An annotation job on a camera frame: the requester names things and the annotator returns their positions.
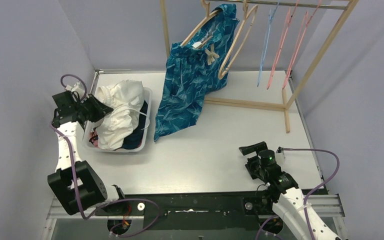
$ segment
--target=white cloth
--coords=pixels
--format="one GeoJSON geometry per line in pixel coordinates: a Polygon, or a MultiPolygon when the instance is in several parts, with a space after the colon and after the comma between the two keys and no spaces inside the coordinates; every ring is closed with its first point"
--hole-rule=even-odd
{"type": "Polygon", "coordinates": [[[105,150],[121,148],[125,137],[139,125],[139,112],[144,104],[141,81],[123,80],[114,86],[100,86],[95,97],[114,109],[96,128],[98,147],[105,150]]]}

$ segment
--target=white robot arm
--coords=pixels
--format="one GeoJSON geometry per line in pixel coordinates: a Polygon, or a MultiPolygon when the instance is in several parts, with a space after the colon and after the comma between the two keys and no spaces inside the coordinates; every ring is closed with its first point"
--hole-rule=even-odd
{"type": "Polygon", "coordinates": [[[289,188],[286,194],[281,193],[278,201],[273,203],[273,212],[287,225],[298,240],[311,240],[309,224],[307,223],[304,208],[307,209],[308,219],[317,240],[340,240],[319,215],[311,204],[304,205],[303,191],[299,188],[289,188]]]}
{"type": "Polygon", "coordinates": [[[248,158],[245,167],[253,179],[260,179],[265,183],[265,197],[269,200],[271,209],[283,220],[296,239],[341,240],[323,222],[311,204],[305,204],[303,191],[297,182],[278,165],[285,161],[283,148],[280,147],[275,153],[267,148],[265,142],[260,142],[240,147],[239,150],[244,156],[254,152],[257,154],[248,158]]]}
{"type": "Polygon", "coordinates": [[[113,109],[91,94],[81,100],[79,94],[64,91],[52,98],[57,108],[50,126],[58,136],[58,164],[47,181],[62,207],[73,215],[80,212],[77,198],[84,209],[125,198],[119,187],[106,186],[88,162],[80,158],[76,138],[77,134],[83,134],[86,121],[97,122],[113,109]],[[74,182],[78,185],[78,194],[75,194],[74,182]]]}

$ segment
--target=laundry basket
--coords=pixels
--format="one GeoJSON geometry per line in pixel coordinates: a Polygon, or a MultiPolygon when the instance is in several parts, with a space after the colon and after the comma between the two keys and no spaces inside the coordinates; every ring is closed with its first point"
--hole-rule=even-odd
{"type": "MultiPolygon", "coordinates": [[[[151,103],[152,103],[152,90],[150,88],[147,88],[147,87],[144,87],[143,88],[143,98],[144,100],[146,101],[146,103],[148,104],[148,109],[146,111],[146,123],[145,123],[145,126],[149,126],[149,121],[150,121],[150,113],[151,113],[151,103]]],[[[86,126],[84,127],[84,135],[83,135],[83,145],[85,148],[89,149],[89,150],[92,150],[92,151],[96,151],[96,152],[107,152],[107,153],[134,153],[134,152],[139,152],[140,150],[142,150],[145,146],[145,141],[147,139],[147,132],[148,132],[148,128],[145,128],[143,130],[143,136],[142,136],[142,142],[141,144],[135,148],[135,149],[123,149],[123,148],[119,148],[119,149],[116,149],[116,150],[108,150],[108,149],[101,149],[99,147],[95,147],[91,142],[89,142],[89,133],[92,132],[92,130],[95,128],[95,127],[98,127],[99,125],[101,124],[101,121],[99,122],[90,122],[88,121],[86,123],[86,126]]]]}

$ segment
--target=white wall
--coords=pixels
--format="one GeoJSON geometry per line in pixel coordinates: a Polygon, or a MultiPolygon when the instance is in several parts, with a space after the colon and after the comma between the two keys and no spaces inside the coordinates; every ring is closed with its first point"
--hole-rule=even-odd
{"type": "Polygon", "coordinates": [[[59,77],[93,68],[57,0],[0,0],[0,240],[39,239],[58,158],[48,128],[59,77]]]}
{"type": "MultiPolygon", "coordinates": [[[[326,12],[294,68],[295,85],[339,14],[326,12]]],[[[349,239],[384,239],[383,0],[359,1],[298,99],[314,147],[341,159],[328,188],[341,196],[349,239]]],[[[317,158],[330,175],[335,160],[317,158]]]]}
{"type": "MultiPolygon", "coordinates": [[[[158,0],[59,0],[77,32],[95,69],[164,70],[166,49],[163,24],[158,0]]],[[[318,0],[301,0],[318,3],[318,0]]],[[[212,2],[211,9],[222,2],[212,2]]],[[[233,70],[258,70],[270,5],[260,5],[248,40],[238,55],[233,70]]],[[[183,41],[204,18],[205,11],[199,0],[166,0],[170,43],[183,41]]],[[[278,70],[288,68],[294,50],[299,26],[306,8],[298,8],[285,40],[278,70]]],[[[280,6],[270,33],[270,43],[264,68],[272,69],[279,39],[285,21],[287,6],[280,6]]],[[[320,9],[310,24],[302,49],[313,34],[325,10],[320,9]]],[[[237,5],[237,18],[243,19],[242,5],[237,5]]],[[[240,41],[245,35],[243,30],[240,41]]]]}

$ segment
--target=screw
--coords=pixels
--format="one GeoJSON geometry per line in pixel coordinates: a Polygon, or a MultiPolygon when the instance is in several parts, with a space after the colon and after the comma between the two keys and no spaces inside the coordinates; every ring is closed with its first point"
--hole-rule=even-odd
{"type": "Polygon", "coordinates": [[[252,210],[253,209],[253,204],[251,202],[245,203],[245,209],[246,210],[252,210]]]}
{"type": "Polygon", "coordinates": [[[140,202],[138,205],[137,205],[137,210],[139,211],[143,211],[145,209],[145,204],[143,202],[140,202]]]}

